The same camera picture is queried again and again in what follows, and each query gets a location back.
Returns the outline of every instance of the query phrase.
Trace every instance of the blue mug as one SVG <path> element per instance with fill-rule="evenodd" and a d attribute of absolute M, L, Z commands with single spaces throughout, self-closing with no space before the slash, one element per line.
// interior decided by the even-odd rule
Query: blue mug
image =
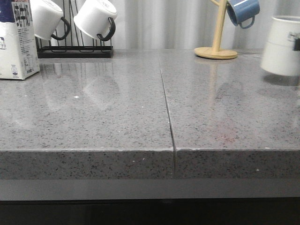
<path fill-rule="evenodd" d="M 260 7 L 258 0 L 229 0 L 227 12 L 230 20 L 235 26 L 240 25 L 242 29 L 247 29 L 254 24 L 255 15 L 259 14 Z M 244 27 L 242 22 L 252 18 L 252 22 Z"/>
<path fill-rule="evenodd" d="M 0 2 L 0 22 L 15 22 L 11 0 L 2 0 Z"/>

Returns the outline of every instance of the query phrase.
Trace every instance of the quartz countertop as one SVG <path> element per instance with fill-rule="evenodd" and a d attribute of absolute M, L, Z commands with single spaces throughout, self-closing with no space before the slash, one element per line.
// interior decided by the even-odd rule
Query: quartz countertop
<path fill-rule="evenodd" d="M 115 50 L 0 80 L 0 179 L 299 180 L 299 76 L 238 52 Z"/>

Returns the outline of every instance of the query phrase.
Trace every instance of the milk carton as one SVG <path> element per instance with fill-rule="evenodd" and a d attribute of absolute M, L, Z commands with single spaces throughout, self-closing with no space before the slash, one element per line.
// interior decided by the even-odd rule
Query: milk carton
<path fill-rule="evenodd" d="M 0 0 L 0 78 L 24 80 L 39 70 L 29 0 Z"/>

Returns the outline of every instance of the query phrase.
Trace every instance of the mug rack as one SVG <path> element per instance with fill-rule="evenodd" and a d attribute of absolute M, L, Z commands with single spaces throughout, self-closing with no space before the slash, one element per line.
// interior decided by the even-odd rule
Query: mug rack
<path fill-rule="evenodd" d="M 41 40 L 36 37 L 37 56 L 39 58 L 111 58 L 113 56 L 112 40 L 95 40 L 87 37 L 74 23 L 74 16 L 78 13 L 77 0 L 62 0 L 64 17 L 69 20 L 70 32 L 62 41 Z"/>
<path fill-rule="evenodd" d="M 215 35 L 212 43 L 212 47 L 200 47 L 196 48 L 195 54 L 208 59 L 228 60 L 234 59 L 238 56 L 236 51 L 230 49 L 221 49 L 221 39 L 224 27 L 224 19 L 226 14 L 227 0 L 210 0 L 212 3 L 218 6 L 217 23 L 215 29 Z"/>

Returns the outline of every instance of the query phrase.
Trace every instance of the white mug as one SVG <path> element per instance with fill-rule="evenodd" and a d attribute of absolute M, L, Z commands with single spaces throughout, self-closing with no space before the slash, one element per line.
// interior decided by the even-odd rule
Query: white mug
<path fill-rule="evenodd" d="M 300 75 L 300 17 L 281 15 L 272 19 L 261 67 L 277 75 Z"/>
<path fill-rule="evenodd" d="M 86 0 L 78 14 L 74 16 L 74 23 L 91 38 L 108 41 L 115 33 L 116 18 L 117 10 L 110 1 Z"/>
<path fill-rule="evenodd" d="M 30 0 L 32 13 L 32 22 L 34 34 L 36 37 L 51 40 L 63 40 L 70 31 L 70 24 L 64 18 L 62 9 L 51 0 Z M 60 21 L 63 21 L 67 26 L 67 31 L 62 37 L 54 35 Z"/>

